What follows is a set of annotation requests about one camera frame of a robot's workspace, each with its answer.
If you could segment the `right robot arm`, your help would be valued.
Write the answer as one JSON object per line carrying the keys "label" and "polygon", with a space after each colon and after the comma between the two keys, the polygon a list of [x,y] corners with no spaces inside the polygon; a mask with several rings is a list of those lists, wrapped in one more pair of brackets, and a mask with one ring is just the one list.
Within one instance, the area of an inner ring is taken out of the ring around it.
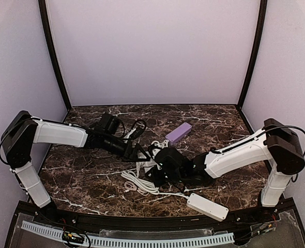
{"label": "right robot arm", "polygon": [[188,159],[174,147],[161,148],[154,155],[155,165],[145,176],[157,187],[167,182],[209,185],[231,171],[268,160],[272,169],[261,191],[260,202],[262,207],[274,207],[292,177],[305,167],[305,147],[302,148],[296,130],[303,129],[269,118],[252,135],[193,159]]}

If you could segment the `white cube socket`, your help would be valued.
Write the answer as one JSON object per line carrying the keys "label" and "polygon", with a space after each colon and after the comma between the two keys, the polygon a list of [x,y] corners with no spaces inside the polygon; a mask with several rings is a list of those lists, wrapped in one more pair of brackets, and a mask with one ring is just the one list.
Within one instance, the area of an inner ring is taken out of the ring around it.
{"label": "white cube socket", "polygon": [[[143,153],[139,152],[138,153],[138,158],[139,159],[145,159],[146,156]],[[157,165],[157,164],[156,164],[156,162],[153,159],[150,159],[149,161],[139,161],[139,162],[136,162],[136,166],[137,167],[146,167],[146,168],[148,168],[148,167],[152,167],[152,166],[155,166],[155,165]]]}

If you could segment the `white plug with cable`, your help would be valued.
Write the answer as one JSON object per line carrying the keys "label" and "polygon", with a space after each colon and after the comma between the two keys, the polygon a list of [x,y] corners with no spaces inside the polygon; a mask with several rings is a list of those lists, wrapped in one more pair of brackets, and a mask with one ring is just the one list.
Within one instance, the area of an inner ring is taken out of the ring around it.
{"label": "white plug with cable", "polygon": [[151,195],[166,195],[166,196],[178,196],[185,199],[188,199],[188,196],[185,196],[182,193],[172,193],[172,192],[161,192],[158,187],[152,182],[140,179],[135,172],[125,171],[120,174],[126,182],[124,183],[125,191],[136,191],[143,196]]}

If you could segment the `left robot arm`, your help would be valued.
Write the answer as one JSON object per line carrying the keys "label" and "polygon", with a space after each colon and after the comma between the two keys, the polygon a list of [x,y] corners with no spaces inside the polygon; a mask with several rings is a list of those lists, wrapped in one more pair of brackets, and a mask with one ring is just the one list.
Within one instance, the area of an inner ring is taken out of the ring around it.
{"label": "left robot arm", "polygon": [[56,209],[33,166],[31,151],[35,144],[63,145],[83,149],[102,149],[126,162],[148,162],[151,156],[133,140],[145,131],[132,125],[130,132],[116,136],[124,123],[117,116],[103,113],[100,120],[89,126],[62,123],[32,116],[20,111],[0,140],[0,161],[10,167],[23,190],[39,209]]}

